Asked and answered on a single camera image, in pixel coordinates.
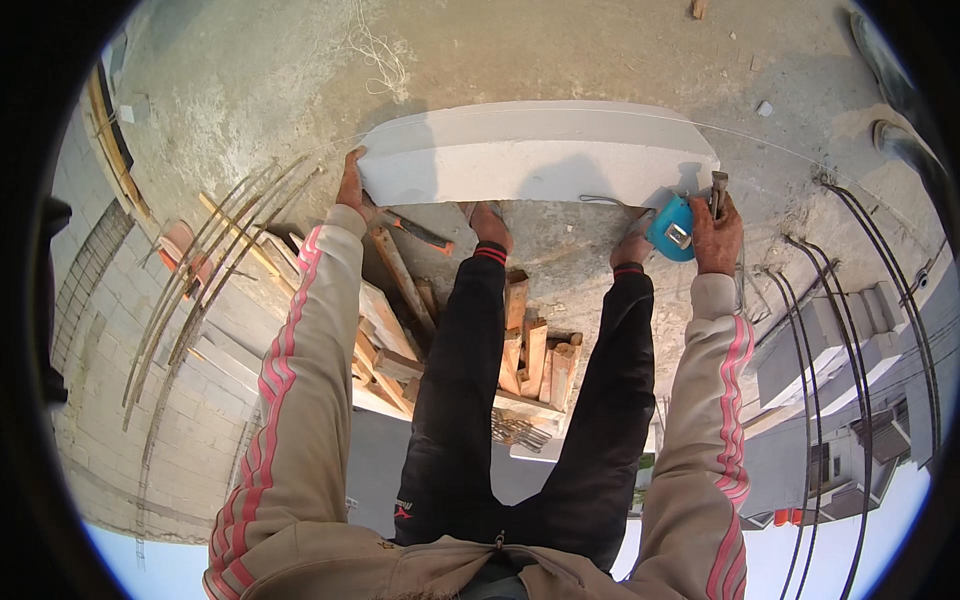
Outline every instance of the concrete slab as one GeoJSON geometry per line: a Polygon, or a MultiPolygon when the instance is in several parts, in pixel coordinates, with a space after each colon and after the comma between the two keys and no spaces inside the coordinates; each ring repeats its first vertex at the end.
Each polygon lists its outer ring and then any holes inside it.
{"type": "Polygon", "coordinates": [[[716,153],[682,115],[583,100],[500,102],[388,121],[362,140],[364,187],[380,205],[547,200],[581,194],[660,205],[709,187],[716,153]]]}

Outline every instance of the worker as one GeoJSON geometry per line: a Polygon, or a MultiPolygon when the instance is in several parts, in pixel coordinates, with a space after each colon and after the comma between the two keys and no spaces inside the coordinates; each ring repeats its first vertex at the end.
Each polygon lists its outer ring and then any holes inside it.
{"type": "Polygon", "coordinates": [[[617,583],[609,572],[655,411],[642,222],[612,251],[613,286],[560,459],[540,493],[503,506],[491,492],[490,414],[514,240],[492,204],[476,206],[479,243],[460,265],[420,383],[396,537],[347,523],[360,240],[376,213],[356,165],[363,153],[347,155],[336,205],[300,251],[302,283],[259,379],[266,424],[210,538],[210,597],[741,598],[737,506],[749,484],[737,377],[753,330],[734,315],[743,229],[729,197],[716,221],[703,199],[690,201],[693,318],[631,577],[617,583]]]}

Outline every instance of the concrete floor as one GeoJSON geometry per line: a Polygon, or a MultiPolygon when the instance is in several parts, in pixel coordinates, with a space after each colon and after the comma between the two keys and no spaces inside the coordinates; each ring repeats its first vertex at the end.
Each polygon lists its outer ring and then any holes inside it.
{"type": "MultiPolygon", "coordinates": [[[[207,216],[198,192],[222,197],[270,160],[310,153],[328,173],[283,216],[307,231],[333,202],[342,155],[377,124],[466,104],[596,99],[660,105],[710,125],[701,131],[731,175],[748,271],[783,268],[805,289],[812,268],[779,241],[790,232],[841,258],[848,290],[886,278],[846,209],[811,183],[811,160],[835,168],[840,184],[876,207],[907,276],[944,239],[919,178],[903,163],[884,163],[871,145],[873,120],[900,119],[882,104],[853,45],[843,3],[723,0],[695,21],[687,0],[365,0],[372,34],[388,38],[407,73],[399,91],[382,94],[365,88],[375,67],[356,52],[333,50],[351,6],[148,0],[140,7],[127,28],[117,96],[150,98],[150,118],[121,127],[136,161],[133,176],[161,223],[183,218],[198,226],[207,216]],[[762,100],[774,107],[767,118],[754,113],[762,100]]],[[[457,242],[447,259],[395,235],[410,271],[431,278],[443,302],[475,237],[453,205],[398,212],[457,242]]],[[[504,212],[516,240],[508,266],[530,276],[531,305],[552,328],[583,331],[591,348],[611,282],[608,255],[626,216],[609,206],[525,201],[505,203],[504,212]]],[[[369,250],[365,275],[382,284],[369,250]]],[[[655,257],[648,273],[658,288],[656,392],[665,396],[683,347],[695,267],[655,257]]],[[[776,288],[762,276],[756,283],[763,298],[748,290],[748,314],[764,302],[774,311],[757,324],[761,335],[783,311],[776,288]]],[[[270,286],[237,285],[282,317],[284,302],[270,286]]],[[[747,419],[756,410],[756,383],[743,383],[747,419]]]]}

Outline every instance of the blue tape measure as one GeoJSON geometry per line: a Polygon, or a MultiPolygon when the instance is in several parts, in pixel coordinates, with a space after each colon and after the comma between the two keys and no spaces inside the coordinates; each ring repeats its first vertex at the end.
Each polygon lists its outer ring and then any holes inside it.
{"type": "Polygon", "coordinates": [[[676,194],[647,229],[647,241],[674,262],[693,258],[693,211],[676,194]]]}

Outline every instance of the debris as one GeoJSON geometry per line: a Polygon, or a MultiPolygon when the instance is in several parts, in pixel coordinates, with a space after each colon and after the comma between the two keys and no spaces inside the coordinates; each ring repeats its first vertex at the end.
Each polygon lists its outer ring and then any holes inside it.
{"type": "Polygon", "coordinates": [[[690,7],[693,18],[704,20],[704,17],[707,16],[707,4],[709,4],[709,0],[693,0],[693,5],[690,7]]]}
{"type": "Polygon", "coordinates": [[[764,100],[760,103],[760,106],[756,107],[756,114],[761,117],[768,117],[774,112],[774,107],[769,102],[764,100]]]}

